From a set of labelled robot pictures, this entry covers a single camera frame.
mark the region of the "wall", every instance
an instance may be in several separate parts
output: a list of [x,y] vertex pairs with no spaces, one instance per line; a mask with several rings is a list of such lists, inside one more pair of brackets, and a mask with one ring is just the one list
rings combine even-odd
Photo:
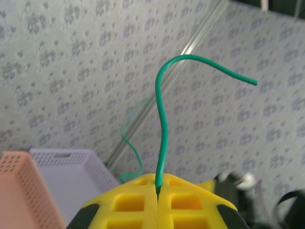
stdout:
[[101,159],[210,0],[4,0],[0,149],[88,148]]
[[[268,209],[304,184],[305,26],[302,21],[230,3],[194,53],[257,79],[239,82],[189,61],[164,95],[170,129],[165,170],[194,183],[219,172],[253,172]],[[157,110],[133,141],[145,173],[160,147]],[[128,149],[113,173],[138,169]]]

